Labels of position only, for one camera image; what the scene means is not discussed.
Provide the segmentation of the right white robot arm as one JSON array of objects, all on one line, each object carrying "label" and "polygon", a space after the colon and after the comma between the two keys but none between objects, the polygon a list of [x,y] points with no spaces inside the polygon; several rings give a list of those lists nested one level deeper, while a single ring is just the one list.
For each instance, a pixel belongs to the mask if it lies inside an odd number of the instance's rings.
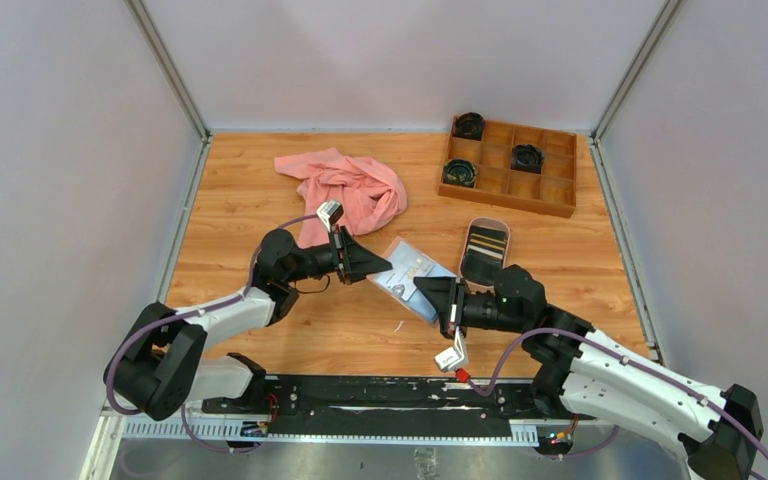
[{"label": "right white robot arm", "polygon": [[701,479],[748,479],[760,452],[763,424],[757,396],[678,374],[621,345],[592,323],[546,299],[545,288],[518,265],[501,270],[491,290],[473,292],[455,277],[417,277],[434,307],[441,334],[453,344],[435,358],[462,382],[465,334],[501,331],[540,363],[531,403],[544,417],[562,413],[609,422],[659,443]]}]

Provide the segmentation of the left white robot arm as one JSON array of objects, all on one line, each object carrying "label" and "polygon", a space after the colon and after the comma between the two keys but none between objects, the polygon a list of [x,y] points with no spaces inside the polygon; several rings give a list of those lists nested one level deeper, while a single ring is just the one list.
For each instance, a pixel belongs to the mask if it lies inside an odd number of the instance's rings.
[{"label": "left white robot arm", "polygon": [[179,309],[155,302],[141,311],[103,374],[110,405],[155,421],[189,402],[214,399],[256,412],[267,398],[265,369],[239,353],[205,359],[204,352],[281,321],[300,296],[299,281],[336,275],[351,285],[391,267],[344,227],[329,232],[326,243],[307,248],[289,231],[274,229],[262,239],[250,280],[240,291]]}]

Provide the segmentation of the silver diamond VIP card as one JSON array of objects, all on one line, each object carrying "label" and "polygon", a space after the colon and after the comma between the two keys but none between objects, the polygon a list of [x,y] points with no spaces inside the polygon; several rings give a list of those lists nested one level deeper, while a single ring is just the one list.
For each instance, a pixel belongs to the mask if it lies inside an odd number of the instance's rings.
[{"label": "silver diamond VIP card", "polygon": [[414,279],[428,275],[434,266],[435,262],[425,256],[400,255],[394,268],[383,277],[383,285],[399,299],[408,301],[417,289]]}]

